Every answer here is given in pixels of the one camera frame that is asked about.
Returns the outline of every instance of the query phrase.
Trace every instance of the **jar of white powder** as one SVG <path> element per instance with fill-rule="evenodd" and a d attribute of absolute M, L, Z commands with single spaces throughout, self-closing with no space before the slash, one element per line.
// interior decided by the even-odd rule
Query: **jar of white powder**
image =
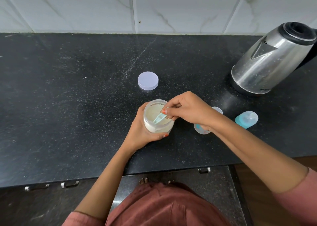
<path fill-rule="evenodd" d="M 158 124 L 153 123 L 156 117 L 161 113 L 161 110 L 166 103 L 167 102 L 165 100 L 156 99 L 146 105 L 143 114 L 143 121 L 146 129 L 150 132 L 170 133 L 170 131 L 172 130 L 172 127 L 174 125 L 174 121 L 172 119 L 165 118 Z"/>

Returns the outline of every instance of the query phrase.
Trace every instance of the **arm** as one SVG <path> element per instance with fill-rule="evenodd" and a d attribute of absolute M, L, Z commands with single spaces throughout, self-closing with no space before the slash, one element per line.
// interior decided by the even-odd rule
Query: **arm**
<path fill-rule="evenodd" d="M 143 104 L 138 109 L 137 116 L 132 122 L 131 128 L 123 144 L 84 199 L 77 206 L 75 212 L 80 212 L 105 222 L 119 187 L 123 170 L 129 158 L 147 143 L 168 136 L 166 132 L 150 133 L 145 128 L 143 123 L 143 113 L 147 104 L 148 103 Z"/>
<path fill-rule="evenodd" d="M 216 134 L 275 193 L 297 186 L 307 175 L 302 164 L 275 150 L 212 109 L 192 92 L 171 99 L 162 112 L 176 120 L 182 117 L 190 123 L 202 124 Z"/>

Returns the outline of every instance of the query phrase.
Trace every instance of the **jar rim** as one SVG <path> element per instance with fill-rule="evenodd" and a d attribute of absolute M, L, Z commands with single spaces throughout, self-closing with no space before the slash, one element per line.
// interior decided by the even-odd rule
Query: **jar rim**
<path fill-rule="evenodd" d="M 148 120 L 147 117 L 145 116 L 145 112 L 146 112 L 146 110 L 147 110 L 150 106 L 155 105 L 155 104 L 165 105 L 166 103 L 167 103 L 167 101 L 165 101 L 165 100 L 163 100 L 163 99 L 155 99 L 155 100 L 152 100 L 151 102 L 149 102 L 149 103 L 146 105 L 146 107 L 145 107 L 145 109 L 144 109 L 143 117 L 144 117 L 144 119 L 146 120 L 146 122 L 147 122 L 148 124 L 150 124 L 150 125 L 153 126 L 153 127 L 163 128 L 163 127 L 166 127 L 168 124 L 170 124 L 171 121 L 173 121 L 173 120 L 171 119 L 168 123 L 165 123 L 165 124 L 163 124 L 163 125 L 157 125 L 157 124 L 154 124 L 151 120 Z"/>

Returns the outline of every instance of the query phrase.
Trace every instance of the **kettle base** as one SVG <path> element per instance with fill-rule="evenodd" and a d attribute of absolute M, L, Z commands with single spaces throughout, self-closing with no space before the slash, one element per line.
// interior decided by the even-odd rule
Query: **kettle base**
<path fill-rule="evenodd" d="M 232 85 L 232 87 L 233 87 L 234 89 L 236 89 L 237 92 L 239 92 L 240 94 L 242 94 L 242 95 L 244 95 L 244 96 L 248 96 L 248 97 L 260 97 L 260 96 L 262 96 L 262 95 L 266 95 L 266 94 L 269 92 L 269 91 L 267 91 L 266 93 L 262 93 L 262 94 L 249 92 L 249 91 L 243 89 L 242 87 L 240 87 L 240 86 L 235 82 L 235 80 L 233 79 L 231 73 L 230 73 L 230 76 L 229 76 L 229 81 L 230 81 L 230 84 Z"/>

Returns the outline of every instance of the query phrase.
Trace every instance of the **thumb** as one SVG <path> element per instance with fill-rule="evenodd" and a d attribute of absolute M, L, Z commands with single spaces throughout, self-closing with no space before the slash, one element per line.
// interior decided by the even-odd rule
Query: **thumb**
<path fill-rule="evenodd" d="M 168 136 L 167 132 L 152 133 L 152 141 L 161 140 Z"/>
<path fill-rule="evenodd" d="M 165 109 L 163 109 L 161 112 L 167 116 L 178 116 L 181 117 L 183 108 L 178 107 L 178 108 L 174 108 L 174 107 L 167 107 Z"/>

